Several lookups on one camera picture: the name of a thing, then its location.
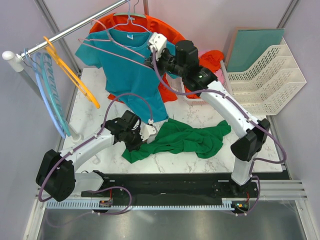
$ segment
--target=marble surface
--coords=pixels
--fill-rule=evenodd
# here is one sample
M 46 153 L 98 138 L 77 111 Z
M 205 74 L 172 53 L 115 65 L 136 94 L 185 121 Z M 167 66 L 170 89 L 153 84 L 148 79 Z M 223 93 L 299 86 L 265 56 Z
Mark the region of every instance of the marble surface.
M 90 89 L 100 103 L 100 109 L 97 109 L 85 96 L 78 91 L 72 110 L 70 124 L 74 129 L 84 137 L 88 137 L 103 122 L 106 109 L 111 102 L 108 92 L 105 90 L 106 77 L 101 69 L 85 68 L 83 69 L 82 81 Z M 183 99 L 179 98 L 174 102 L 165 103 L 167 113 L 170 118 L 189 124 L 194 128 L 205 128 L 216 126 L 223 120 L 221 115 L 210 105 L 188 105 Z M 123 103 L 115 102 L 110 109 L 107 119 L 113 119 L 122 116 L 129 108 Z M 155 123 L 160 129 L 163 122 Z M 223 147 L 213 157 L 208 159 L 198 158 L 194 152 L 182 152 L 171 154 L 161 152 L 149 156 L 133 164 L 129 163 L 123 157 L 125 150 L 123 142 L 108 147 L 92 159 L 83 164 L 78 172 L 87 170 L 99 170 L 103 173 L 228 173 L 234 168 L 235 157 L 230 150 L 230 146 L 238 137 L 231 131 L 223 138 Z M 63 148 L 69 148 L 74 143 L 68 137 L 64 141 Z M 279 161 L 274 142 L 268 137 L 263 149 L 258 157 L 273 161 Z M 270 164 L 257 161 L 253 168 L 254 172 L 281 172 L 282 167 L 279 164 Z

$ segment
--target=pink hanger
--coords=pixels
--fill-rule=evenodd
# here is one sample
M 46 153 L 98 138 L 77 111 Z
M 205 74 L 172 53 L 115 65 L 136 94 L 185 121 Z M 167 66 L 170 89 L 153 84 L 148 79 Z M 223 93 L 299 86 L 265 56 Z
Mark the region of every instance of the pink hanger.
M 95 21 L 95 22 L 99 23 L 100 25 L 102 25 L 103 28 L 104 28 L 104 29 L 106 30 L 106 32 L 108 33 L 107 27 L 106 27 L 102 22 L 100 22 L 99 20 L 96 20 L 96 19 L 92 19 L 91 21 Z M 113 52 L 110 52 L 110 51 L 101 49 L 101 48 L 99 48 L 99 47 L 92 46 L 92 45 L 90 45 L 90 44 L 85 43 L 85 41 L 88 41 L 88 42 L 90 42 L 90 41 L 113 42 L 113 43 L 121 46 L 122 48 L 124 48 L 124 49 L 126 49 L 126 50 L 128 50 L 128 51 L 130 51 L 130 52 L 132 52 L 132 53 L 134 53 L 134 54 L 137 54 L 138 56 L 146 59 L 146 57 L 143 56 L 142 54 L 140 54 L 140 53 L 138 53 L 138 52 L 136 52 L 136 51 L 134 51 L 134 50 L 132 50 L 132 49 L 130 49 L 130 48 L 128 48 L 128 47 L 126 47 L 126 46 L 118 43 L 118 42 L 116 42 L 116 41 L 112 41 L 112 40 L 109 40 L 109 39 L 85 39 L 85 38 L 78 38 L 78 41 L 79 41 L 81 44 L 86 45 L 86 46 L 88 46 L 88 47 L 91 47 L 91 48 L 93 48 L 93 49 L 102 51 L 102 52 L 107 53 L 107 54 L 111 54 L 111 55 L 117 56 L 117 57 L 122 58 L 122 59 L 126 59 L 126 60 L 131 61 L 131 62 L 133 62 L 133 63 L 136 63 L 136 64 L 138 64 L 138 65 L 140 65 L 140 66 L 143 66 L 143 67 L 146 67 L 146 68 L 148 68 L 148 69 L 151 69 L 149 66 L 146 66 L 146 65 L 144 65 L 143 63 L 137 62 L 137 61 L 132 60 L 132 59 L 130 59 L 130 58 L 128 58 L 128 57 L 121 56 L 121 55 L 118 55 L 118 54 L 116 54 L 116 53 L 113 53 Z

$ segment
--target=orange hanger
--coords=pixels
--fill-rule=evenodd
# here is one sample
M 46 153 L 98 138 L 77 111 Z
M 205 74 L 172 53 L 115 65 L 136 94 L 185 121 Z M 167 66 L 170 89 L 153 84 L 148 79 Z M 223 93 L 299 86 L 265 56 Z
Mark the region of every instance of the orange hanger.
M 49 39 L 46 36 L 44 36 L 43 38 L 49 44 L 49 46 L 45 47 L 45 50 L 54 59 L 56 64 L 64 71 L 64 73 L 68 76 L 68 78 L 70 78 L 70 80 L 85 95 L 85 97 L 90 102 L 93 102 L 93 104 L 97 109 L 100 108 L 100 104 L 96 100 L 95 96 L 89 91 L 89 89 L 78 78 L 78 76 L 68 67 L 68 65 L 60 58 L 54 45 L 49 41 Z

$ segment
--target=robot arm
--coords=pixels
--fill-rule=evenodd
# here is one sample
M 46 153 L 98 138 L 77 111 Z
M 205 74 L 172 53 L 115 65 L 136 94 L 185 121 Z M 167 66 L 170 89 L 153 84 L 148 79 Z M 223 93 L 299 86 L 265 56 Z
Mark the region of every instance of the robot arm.
M 101 128 L 82 142 L 61 152 L 49 150 L 43 157 L 36 183 L 41 186 L 52 167 L 62 156 L 70 153 L 50 176 L 44 190 L 58 202 L 65 200 L 72 193 L 98 190 L 104 182 L 99 171 L 90 173 L 75 173 L 75 171 L 94 155 L 118 142 L 124 142 L 129 151 L 138 150 L 149 136 L 157 132 L 154 126 L 148 124 L 142 129 L 140 124 L 134 128 L 138 121 L 141 123 L 137 115 L 127 110 L 122 117 L 106 121 L 100 134 L 98 132 Z
M 183 84 L 190 91 L 205 90 L 197 95 L 209 103 L 231 125 L 239 139 L 231 145 L 235 155 L 232 180 L 238 187 L 245 186 L 251 179 L 251 165 L 255 155 L 261 150 L 267 135 L 250 123 L 239 108 L 244 111 L 251 121 L 269 131 L 270 123 L 267 119 L 258 120 L 247 112 L 231 96 L 218 81 L 217 77 L 199 64 L 198 49 L 192 41 L 183 40 L 175 45 L 175 55 L 166 48 L 167 39 L 162 34 L 154 33 L 149 40 L 149 48 L 155 50 L 157 70 L 160 74 L 169 72 L 182 77 Z M 152 57 L 145 62 L 154 68 Z

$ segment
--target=light blue hanger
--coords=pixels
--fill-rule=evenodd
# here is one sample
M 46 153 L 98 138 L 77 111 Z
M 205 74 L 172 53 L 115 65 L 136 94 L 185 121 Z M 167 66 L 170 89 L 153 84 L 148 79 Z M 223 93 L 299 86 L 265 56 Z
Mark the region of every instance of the light blue hanger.
M 54 109 L 55 115 L 64 129 L 64 132 L 68 136 L 71 136 L 55 82 L 54 70 L 52 68 L 52 57 L 48 53 L 41 54 L 40 66 L 42 69 L 44 85 L 49 95 L 49 99 L 51 100 L 51 105 Z
M 141 27 L 141 28 L 143 28 L 144 30 L 146 30 L 148 33 L 150 33 L 150 31 L 149 31 L 148 29 L 146 29 L 144 26 L 133 23 L 133 21 L 132 21 L 132 19 L 133 19 L 133 18 L 130 16 L 130 8 L 131 8 L 131 4 L 130 4 L 130 1 L 129 1 L 129 0 L 126 0 L 126 2 L 127 2 L 127 3 L 128 3 L 128 5 L 129 5 L 129 10 L 128 10 L 128 20 L 127 20 L 127 22 L 126 22 L 126 23 L 118 23 L 118 24 L 114 25 L 113 27 L 108 28 L 108 30 L 106 31 L 106 33 L 107 33 L 108 37 L 109 37 L 109 38 L 110 38 L 110 40 L 111 40 L 111 41 L 113 41 L 113 42 L 115 42 L 115 40 L 112 38 L 112 36 L 111 36 L 111 34 L 110 34 L 110 30 L 111 30 L 111 29 L 114 29 L 114 28 L 116 28 L 116 27 L 118 27 L 118 26 L 125 26 L 125 25 L 128 25 L 128 24 L 129 24 L 129 21 L 131 21 L 131 24 L 132 24 L 132 25 L 134 25 L 134 26 L 138 26 L 138 27 Z
M 43 78 L 42 78 L 42 68 L 39 65 L 39 63 L 37 63 L 37 58 L 41 57 L 41 53 L 40 52 L 35 53 L 34 56 L 33 56 L 33 59 L 32 59 L 27 54 L 27 51 L 28 51 L 27 49 L 24 49 L 25 58 L 28 60 L 28 62 L 32 66 L 32 69 L 33 69 L 33 71 L 35 73 L 36 83 L 37 83 L 38 88 L 40 90 L 40 94 L 42 96 L 44 105 L 45 105 L 45 107 L 46 107 L 46 109 L 47 109 L 47 111 L 48 111 L 48 113 L 50 115 L 50 118 L 51 118 L 56 130 L 59 132 L 61 137 L 65 139 L 66 138 L 66 134 L 64 133 L 62 127 L 60 126 L 57 116 L 52 111 L 51 105 L 50 105 L 50 103 L 49 103 L 49 101 L 47 99 L 45 90 L 43 88 L 43 84 L 41 82 L 41 79 L 43 80 Z

